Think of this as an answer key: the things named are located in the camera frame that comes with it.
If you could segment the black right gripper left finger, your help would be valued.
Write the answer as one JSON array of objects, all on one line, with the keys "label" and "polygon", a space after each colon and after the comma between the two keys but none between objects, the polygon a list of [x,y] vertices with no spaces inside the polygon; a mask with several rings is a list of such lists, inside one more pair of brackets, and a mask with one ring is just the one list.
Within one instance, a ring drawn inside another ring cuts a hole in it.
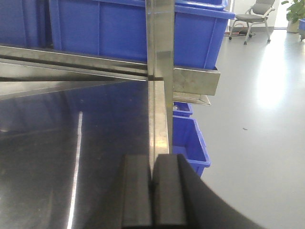
[{"label": "black right gripper left finger", "polygon": [[123,229],[152,227],[150,182],[148,156],[126,155],[124,157]]}]

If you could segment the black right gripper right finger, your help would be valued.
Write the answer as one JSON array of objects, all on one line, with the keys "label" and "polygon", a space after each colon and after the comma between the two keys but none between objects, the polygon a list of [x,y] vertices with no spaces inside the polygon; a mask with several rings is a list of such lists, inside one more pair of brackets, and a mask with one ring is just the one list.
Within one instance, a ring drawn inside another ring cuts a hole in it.
[{"label": "black right gripper right finger", "polygon": [[261,228],[215,194],[181,154],[158,155],[152,181],[156,229]]}]

